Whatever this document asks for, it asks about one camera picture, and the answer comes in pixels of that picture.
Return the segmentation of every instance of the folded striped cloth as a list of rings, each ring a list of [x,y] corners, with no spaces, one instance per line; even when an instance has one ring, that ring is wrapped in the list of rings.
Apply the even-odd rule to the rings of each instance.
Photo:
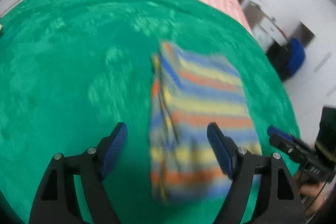
[[[152,62],[152,195],[170,202],[226,194],[231,181],[208,142],[208,124],[216,122],[238,146],[260,153],[238,72],[224,56],[201,56],[168,42]]]

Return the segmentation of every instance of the hand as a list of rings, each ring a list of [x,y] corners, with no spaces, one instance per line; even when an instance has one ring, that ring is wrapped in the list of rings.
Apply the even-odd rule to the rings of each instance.
[[[313,215],[314,213],[316,213],[317,210],[322,206],[322,204],[324,202],[323,193],[320,193],[320,195],[319,195],[319,192],[321,191],[324,183],[319,182],[317,184],[300,185],[300,178],[301,178],[301,172],[298,171],[294,175],[294,180],[296,181],[296,184],[298,186],[299,194],[309,196],[309,197],[312,197],[312,198],[317,197],[316,200],[314,201],[314,203],[306,210],[306,215],[310,216],[310,215]]]

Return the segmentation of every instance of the white wall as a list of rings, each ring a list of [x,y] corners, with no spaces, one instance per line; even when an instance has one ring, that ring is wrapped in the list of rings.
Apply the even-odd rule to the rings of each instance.
[[[306,61],[284,86],[292,102],[302,138],[313,143],[322,106],[336,105],[336,7],[328,0],[252,0],[289,35],[303,22],[315,35],[306,49]],[[316,66],[331,55],[324,66]]]

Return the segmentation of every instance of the metal bolt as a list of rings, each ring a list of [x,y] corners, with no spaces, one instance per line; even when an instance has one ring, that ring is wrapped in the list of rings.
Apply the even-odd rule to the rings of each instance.
[[[242,155],[247,153],[247,149],[245,147],[238,147],[238,152]]]
[[[87,152],[88,152],[89,154],[94,154],[95,152],[97,152],[97,148],[95,148],[95,147],[90,147],[90,148],[87,150]]]
[[[281,155],[279,153],[273,153],[273,157],[276,158],[277,160],[278,159],[281,159]]]
[[[62,154],[61,154],[61,153],[56,153],[56,154],[54,155],[54,159],[55,159],[55,160],[59,160],[60,158],[62,158]]]

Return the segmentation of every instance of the green bedsheet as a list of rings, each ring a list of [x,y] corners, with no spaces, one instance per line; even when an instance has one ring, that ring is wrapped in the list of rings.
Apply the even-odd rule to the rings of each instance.
[[[0,189],[26,223],[51,157],[82,153],[119,121],[128,140],[104,185],[121,221],[212,223],[223,199],[167,206],[151,197],[150,55],[162,39],[220,52],[237,68],[264,154],[274,150],[268,126],[299,136],[261,48],[238,22],[197,0],[25,0],[0,23]]]

